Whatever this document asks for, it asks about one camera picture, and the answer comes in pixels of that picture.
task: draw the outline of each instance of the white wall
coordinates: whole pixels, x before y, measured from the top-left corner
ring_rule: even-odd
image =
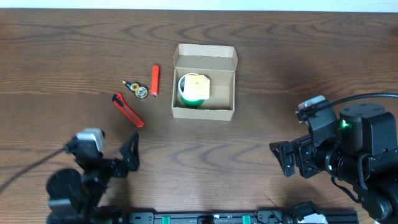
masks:
[[[398,12],[398,0],[0,0],[0,7]]]

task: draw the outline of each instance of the wooden table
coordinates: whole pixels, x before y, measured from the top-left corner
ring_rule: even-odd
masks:
[[[328,174],[284,177],[268,144],[307,133],[294,111],[311,97],[397,92],[396,21],[398,14],[1,9],[1,223],[45,221],[46,181],[56,170],[77,169],[73,156],[59,154],[8,180],[76,132],[101,128],[105,156],[118,156],[136,128],[112,104],[117,91],[146,122],[139,130],[141,167],[127,180],[114,179],[101,204],[164,212],[312,200],[354,208],[361,223],[372,223]],[[178,43],[236,48],[232,121],[172,117]],[[150,85],[155,63],[160,95],[138,100],[121,81]],[[398,115],[396,100],[365,101]]]

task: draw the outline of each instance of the box lid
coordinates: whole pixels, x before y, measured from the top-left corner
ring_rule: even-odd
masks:
[[[179,44],[175,49],[175,68],[199,68],[209,70],[235,71],[238,56],[234,47]]]

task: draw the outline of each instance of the open box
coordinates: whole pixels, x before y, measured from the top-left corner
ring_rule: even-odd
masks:
[[[172,112],[174,118],[230,121],[235,111],[235,70],[238,57],[234,47],[179,44],[174,56]],[[187,73],[210,79],[210,98],[196,107],[185,106],[178,81]]]

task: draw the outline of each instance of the red pen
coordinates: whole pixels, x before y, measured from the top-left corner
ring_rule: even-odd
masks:
[[[152,69],[152,88],[150,89],[151,95],[156,97],[159,94],[159,66],[154,65]]]
[[[133,122],[138,128],[141,128],[144,126],[143,120],[127,105],[127,103],[124,101],[124,98],[121,93],[115,93],[112,97],[112,102],[113,104],[116,105],[119,110],[121,110],[124,115],[126,115],[131,122]]]

